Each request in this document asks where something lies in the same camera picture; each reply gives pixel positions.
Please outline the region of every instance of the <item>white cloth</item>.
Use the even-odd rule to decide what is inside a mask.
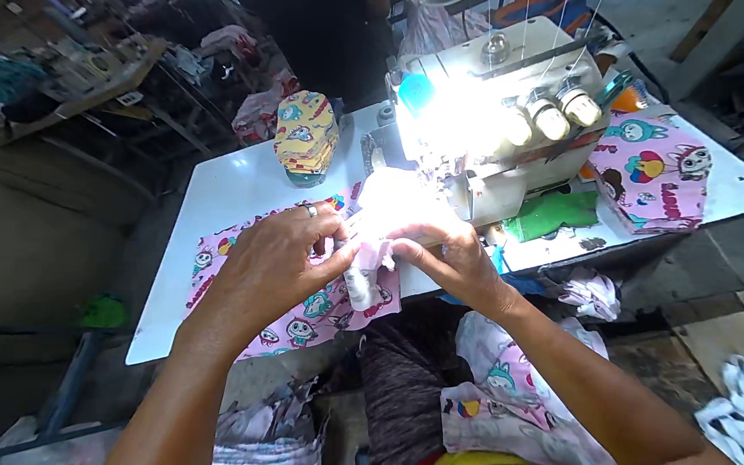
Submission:
[[[614,321],[621,312],[614,282],[595,270],[576,267],[564,284],[564,291],[566,294],[559,296],[559,301],[577,305],[579,316]]]
[[[732,355],[722,367],[729,399],[719,397],[694,414],[705,437],[734,463],[744,465],[744,357]]]

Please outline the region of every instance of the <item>stack of fabric pieces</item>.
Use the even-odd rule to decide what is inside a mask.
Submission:
[[[322,93],[302,90],[280,102],[274,153],[289,173],[324,174],[337,145],[337,123]]]
[[[687,132],[647,118],[648,111],[614,114],[589,162],[628,231],[691,231],[702,222],[711,154]]]

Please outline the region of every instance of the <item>green cloth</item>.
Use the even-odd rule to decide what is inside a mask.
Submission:
[[[596,218],[597,191],[562,194],[554,192],[524,202],[518,215],[505,219],[504,229],[519,242],[532,241],[552,233],[562,225],[590,226]]]

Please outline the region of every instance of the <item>ring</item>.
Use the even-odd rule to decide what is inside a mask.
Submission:
[[[308,202],[303,202],[300,206],[304,207],[309,212],[309,217],[317,216],[317,208],[314,205],[309,204]]]

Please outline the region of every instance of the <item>fabric scraps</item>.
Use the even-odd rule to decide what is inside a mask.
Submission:
[[[711,154],[687,132],[640,116],[650,111],[614,112],[589,163],[631,233],[691,231],[702,222]]]
[[[560,326],[608,357],[602,338],[575,318]],[[496,322],[467,313],[456,333],[456,353],[470,364],[474,383],[441,391],[448,452],[506,452],[534,463],[614,463]]]
[[[728,399],[719,397],[694,414],[705,437],[734,463],[744,465],[744,356],[722,366]]]
[[[235,403],[222,413],[212,463],[319,464],[326,422],[316,433],[307,405],[315,381],[278,386],[256,406],[238,409]]]
[[[344,189],[336,195],[327,198],[335,207],[338,214],[351,218],[358,211],[357,193],[362,183]],[[255,216],[253,220],[235,224],[220,232],[200,239],[197,254],[194,257],[192,270],[191,293],[185,307],[186,316],[197,306],[212,285],[214,277],[226,261],[229,248],[237,241],[237,236],[247,227],[251,227],[263,217],[277,214],[284,209],[300,206],[304,201],[314,202],[315,199],[302,200],[288,208],[278,208],[266,214]],[[317,265],[329,258],[333,252],[333,240],[325,239],[326,254],[313,255],[309,260]],[[398,270],[377,270],[377,281],[372,281],[375,292],[374,302],[369,307],[354,311],[350,303],[349,286],[344,276],[333,280],[325,288],[309,296],[304,302],[296,305],[268,328],[260,332],[248,347],[240,354],[236,361],[249,357],[277,355],[301,347],[311,347],[334,339],[338,331],[365,328],[375,318],[389,313],[401,311],[400,278]]]
[[[502,224],[519,242],[541,238],[562,225],[591,226],[598,223],[596,197],[595,190],[541,195],[524,202],[518,215],[505,219]]]
[[[564,283],[565,294],[559,302],[578,306],[579,316],[594,316],[606,321],[614,321],[622,311],[616,298],[616,286],[610,278],[595,270],[576,267],[570,273],[570,280]]]
[[[274,154],[290,173],[323,174],[338,139],[335,113],[322,93],[301,90],[280,102]]]

